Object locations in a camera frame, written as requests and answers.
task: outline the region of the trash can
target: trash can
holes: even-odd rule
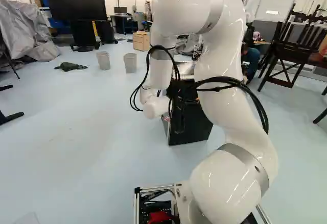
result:
[[[97,52],[97,59],[101,70],[110,69],[110,60],[108,52]]]
[[[136,72],[136,53],[127,53],[124,55],[126,72]]]

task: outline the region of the gray tarp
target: gray tarp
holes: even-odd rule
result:
[[[35,4],[0,0],[0,30],[13,60],[51,61],[60,54]]]

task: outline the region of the black tripod stand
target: black tripod stand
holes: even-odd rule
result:
[[[0,86],[0,91],[7,90],[12,87],[13,87],[12,85]],[[4,123],[12,121],[16,118],[22,117],[23,115],[24,115],[23,112],[18,112],[18,113],[11,114],[9,116],[5,116],[0,110],[0,125],[3,125]]]

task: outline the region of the red component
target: red component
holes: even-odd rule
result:
[[[162,222],[164,220],[171,220],[171,217],[165,211],[158,211],[150,213],[150,220],[148,224]]]

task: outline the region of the silver joint ring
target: silver joint ring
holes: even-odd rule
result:
[[[241,160],[245,165],[253,165],[256,172],[256,180],[261,188],[261,196],[265,194],[265,192],[269,188],[269,178],[266,170],[255,156],[253,156],[244,148],[231,143],[224,144],[217,150],[222,150],[234,155],[239,160]]]
[[[222,9],[217,7],[217,5],[221,4],[223,4],[223,0],[211,0],[209,16],[203,27],[196,34],[204,34],[213,29],[222,13]]]

